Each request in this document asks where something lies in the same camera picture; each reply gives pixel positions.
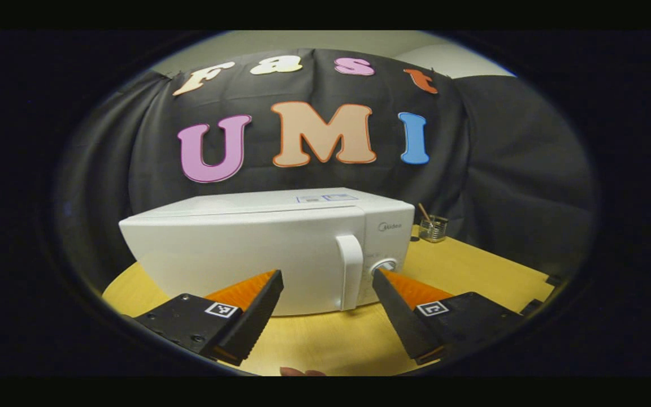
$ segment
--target white wall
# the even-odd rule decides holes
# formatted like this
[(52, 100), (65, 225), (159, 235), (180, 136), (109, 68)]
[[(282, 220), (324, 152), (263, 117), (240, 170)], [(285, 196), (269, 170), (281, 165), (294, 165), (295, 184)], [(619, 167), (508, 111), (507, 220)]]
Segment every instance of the white wall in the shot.
[(229, 31), (184, 49), (152, 69), (173, 77), (231, 57), (294, 48), (359, 51), (433, 68), (450, 77), (512, 75), (452, 41), (422, 31)]

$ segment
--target pen holder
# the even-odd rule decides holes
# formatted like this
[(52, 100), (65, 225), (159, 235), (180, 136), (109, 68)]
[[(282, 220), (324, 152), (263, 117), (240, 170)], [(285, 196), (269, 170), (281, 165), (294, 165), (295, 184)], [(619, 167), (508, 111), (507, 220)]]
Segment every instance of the pen holder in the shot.
[(421, 219), (418, 237), (431, 243), (441, 242), (446, 238), (446, 225), (449, 224), (449, 220), (434, 215), (429, 217), (431, 217), (431, 222)]

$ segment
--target microwave control knob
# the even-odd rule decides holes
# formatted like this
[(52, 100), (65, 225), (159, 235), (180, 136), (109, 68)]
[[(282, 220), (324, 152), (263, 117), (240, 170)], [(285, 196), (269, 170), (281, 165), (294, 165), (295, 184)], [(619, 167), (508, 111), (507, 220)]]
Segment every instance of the microwave control knob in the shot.
[(371, 275), (373, 275), (373, 271), (377, 269), (385, 269), (388, 271), (393, 271), (396, 269), (396, 261), (395, 260), (384, 260), (377, 265), (373, 266), (371, 269)]

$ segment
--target hand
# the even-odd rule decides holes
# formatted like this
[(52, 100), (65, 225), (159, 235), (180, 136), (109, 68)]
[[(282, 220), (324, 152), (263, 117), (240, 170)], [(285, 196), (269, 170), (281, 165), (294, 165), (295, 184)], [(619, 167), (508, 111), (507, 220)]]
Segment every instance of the hand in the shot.
[(305, 373), (291, 367), (282, 367), (281, 376), (326, 376), (325, 373), (318, 370), (306, 370)]

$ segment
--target letter m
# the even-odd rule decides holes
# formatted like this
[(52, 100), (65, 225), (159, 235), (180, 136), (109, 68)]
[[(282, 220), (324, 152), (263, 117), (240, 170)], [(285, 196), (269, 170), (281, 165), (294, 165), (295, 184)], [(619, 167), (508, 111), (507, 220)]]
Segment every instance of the letter m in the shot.
[(298, 167), (310, 162), (300, 142), (308, 143), (320, 162), (327, 162), (341, 141), (341, 151), (336, 155), (340, 162), (366, 164), (375, 161), (370, 149), (368, 106), (344, 104), (326, 124), (310, 104), (299, 101), (276, 103), (271, 110), (281, 117), (281, 154), (273, 158), (278, 167)]

